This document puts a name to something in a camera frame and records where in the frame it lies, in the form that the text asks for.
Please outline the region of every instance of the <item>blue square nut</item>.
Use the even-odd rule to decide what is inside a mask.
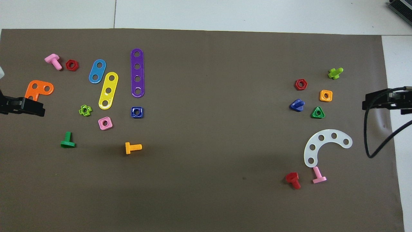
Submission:
[[[143,108],[142,107],[132,107],[130,115],[132,118],[143,118]]]

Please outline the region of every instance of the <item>white curved piece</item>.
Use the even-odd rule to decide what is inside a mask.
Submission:
[[[343,133],[342,131],[334,129],[321,130],[316,134],[312,135],[312,137],[310,137],[308,143],[305,146],[305,152],[303,154],[303,157],[306,166],[313,168],[316,165],[318,165],[318,151],[322,145],[328,142],[337,143],[343,148],[350,148],[352,146],[352,139],[349,137],[349,135]]]

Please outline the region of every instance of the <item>pink square nut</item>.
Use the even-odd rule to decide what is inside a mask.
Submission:
[[[99,119],[99,126],[100,126],[100,130],[110,129],[113,126],[112,120],[109,117],[101,118]]]

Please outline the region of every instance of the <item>orange bolt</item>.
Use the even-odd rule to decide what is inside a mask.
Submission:
[[[142,144],[130,145],[129,142],[126,142],[125,145],[126,145],[126,154],[127,155],[130,154],[130,151],[138,151],[138,150],[141,150],[143,148]]]

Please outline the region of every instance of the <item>orange square nut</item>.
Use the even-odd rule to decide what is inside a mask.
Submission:
[[[319,99],[323,102],[331,102],[332,101],[332,91],[330,90],[322,90]]]

